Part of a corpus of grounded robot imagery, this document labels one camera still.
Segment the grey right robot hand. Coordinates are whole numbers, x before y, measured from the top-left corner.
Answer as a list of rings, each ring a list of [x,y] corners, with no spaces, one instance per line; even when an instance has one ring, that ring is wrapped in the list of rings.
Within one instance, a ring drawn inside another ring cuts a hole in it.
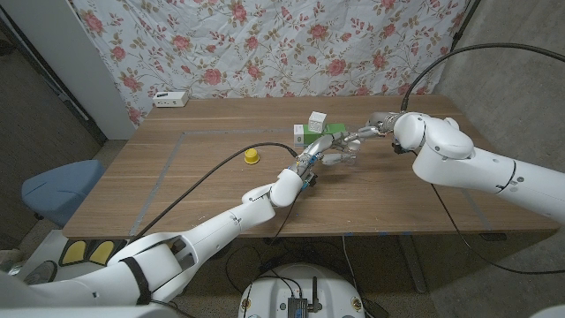
[[[401,115],[402,113],[395,112],[374,112],[365,126],[356,132],[350,132],[344,140],[351,142],[372,137],[385,137],[394,131],[395,123]]]

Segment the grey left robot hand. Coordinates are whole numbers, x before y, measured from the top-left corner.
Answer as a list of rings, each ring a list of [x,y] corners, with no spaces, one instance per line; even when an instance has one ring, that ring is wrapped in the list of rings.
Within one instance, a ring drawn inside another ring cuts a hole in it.
[[[330,166],[356,159],[361,141],[346,142],[344,139],[348,134],[349,132],[336,132],[319,137],[297,156],[288,169],[302,178],[316,163]]]

